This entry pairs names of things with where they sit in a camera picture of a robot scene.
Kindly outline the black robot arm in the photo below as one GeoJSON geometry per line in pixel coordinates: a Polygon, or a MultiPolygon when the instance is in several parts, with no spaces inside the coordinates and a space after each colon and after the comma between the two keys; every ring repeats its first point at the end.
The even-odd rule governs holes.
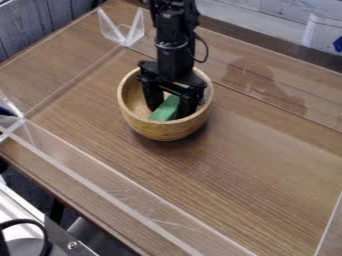
{"type": "Polygon", "coordinates": [[[195,113],[204,98],[207,82],[194,71],[195,32],[200,13],[195,0],[149,0],[149,14],[156,29],[153,45],[156,60],[140,60],[137,79],[143,87],[147,107],[153,111],[163,103],[163,93],[179,97],[178,116],[195,113]]]}

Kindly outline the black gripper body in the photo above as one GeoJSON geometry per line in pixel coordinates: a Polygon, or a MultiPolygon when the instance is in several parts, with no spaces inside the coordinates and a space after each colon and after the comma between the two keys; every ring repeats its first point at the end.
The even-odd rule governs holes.
{"type": "Polygon", "coordinates": [[[186,93],[196,96],[198,104],[203,101],[207,83],[195,74],[196,61],[194,43],[156,43],[157,58],[155,61],[140,60],[137,79],[155,82],[164,93],[179,98],[186,93]]]}

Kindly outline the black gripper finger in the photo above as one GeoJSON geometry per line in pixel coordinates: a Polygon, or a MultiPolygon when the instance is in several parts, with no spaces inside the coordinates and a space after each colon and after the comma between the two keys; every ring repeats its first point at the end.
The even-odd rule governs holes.
{"type": "Polygon", "coordinates": [[[184,95],[180,96],[178,116],[180,118],[190,116],[196,111],[196,107],[198,107],[196,96],[192,93],[186,93],[184,95]]]}
{"type": "Polygon", "coordinates": [[[143,80],[141,84],[147,107],[155,111],[164,101],[163,90],[155,82],[148,80],[143,80]]]}

